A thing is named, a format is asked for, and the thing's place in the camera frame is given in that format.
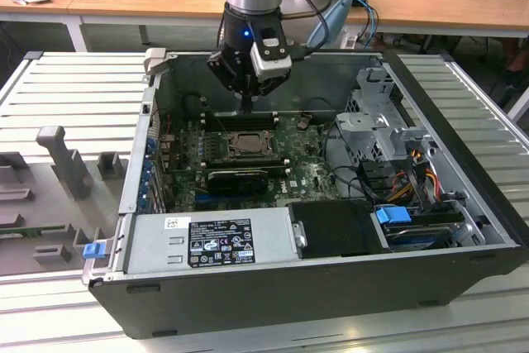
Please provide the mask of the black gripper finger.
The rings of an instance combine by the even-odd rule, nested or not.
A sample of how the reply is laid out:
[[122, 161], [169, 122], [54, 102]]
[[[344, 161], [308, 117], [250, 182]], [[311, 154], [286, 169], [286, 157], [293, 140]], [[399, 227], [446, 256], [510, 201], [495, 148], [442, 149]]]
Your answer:
[[260, 98], [272, 93], [276, 88], [285, 83], [290, 74], [259, 81], [256, 76], [249, 77], [246, 93], [246, 111], [251, 112], [254, 103]]
[[224, 88], [240, 100], [239, 112], [248, 112], [248, 75], [239, 51], [215, 51], [207, 60], [208, 68]]

